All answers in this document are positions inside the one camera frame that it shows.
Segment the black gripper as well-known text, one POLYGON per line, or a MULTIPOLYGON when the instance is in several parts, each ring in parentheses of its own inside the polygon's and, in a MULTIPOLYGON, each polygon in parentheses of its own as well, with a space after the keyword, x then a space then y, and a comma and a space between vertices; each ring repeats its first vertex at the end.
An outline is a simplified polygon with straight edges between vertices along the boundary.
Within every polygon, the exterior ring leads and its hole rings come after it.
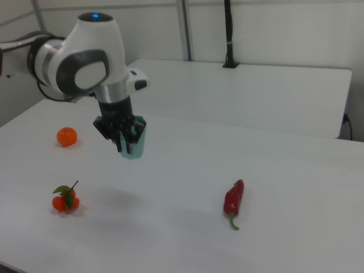
POLYGON ((122 152, 121 138, 126 142, 126 151, 131 154, 134 143, 138 143, 146 128, 142 116, 134 115, 131 98, 113 103, 98 102, 101 116, 93 122, 105 139, 111 139, 119 153, 122 152))

